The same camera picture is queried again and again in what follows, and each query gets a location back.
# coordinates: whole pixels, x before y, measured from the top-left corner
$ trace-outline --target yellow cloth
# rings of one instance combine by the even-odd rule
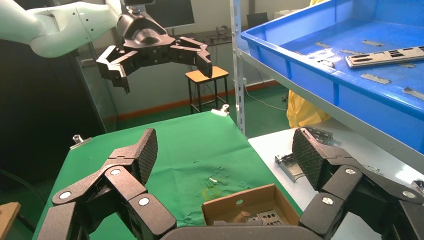
[[[323,1],[325,0],[311,0],[310,5]],[[327,121],[331,116],[290,90],[288,92],[287,118],[291,128],[298,128]]]

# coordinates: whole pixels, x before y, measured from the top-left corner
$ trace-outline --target computer monitor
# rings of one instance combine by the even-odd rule
[[[156,0],[145,5],[146,12],[165,29],[195,24],[191,0]]]

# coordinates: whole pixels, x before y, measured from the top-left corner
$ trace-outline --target blue plastic tray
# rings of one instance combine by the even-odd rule
[[[424,100],[403,92],[409,87],[424,93],[424,62],[413,62],[413,68],[391,64],[350,69],[345,58],[352,54],[341,51],[424,46],[423,13],[424,0],[328,0],[249,29],[241,38],[255,59],[424,154]],[[335,67],[309,58],[319,53],[336,60]]]

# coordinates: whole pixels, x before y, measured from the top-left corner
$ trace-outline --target white table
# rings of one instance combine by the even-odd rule
[[[333,146],[345,149],[363,165],[380,169],[380,173],[392,181],[411,187],[411,182],[413,180],[424,179],[423,174],[414,170],[335,119],[312,126],[333,133]],[[296,129],[293,128],[279,131],[254,137],[248,141],[294,201],[302,210],[305,210],[312,198],[318,192],[312,188],[306,177],[301,177],[297,179],[296,183],[293,183],[274,162],[276,155],[284,156],[292,153],[295,130]],[[381,236],[374,232],[360,217],[348,213],[333,239],[380,240]]]

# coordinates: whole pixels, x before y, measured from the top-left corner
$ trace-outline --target perforated metal plate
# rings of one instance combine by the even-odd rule
[[[347,56],[351,69],[424,60],[424,46]]]

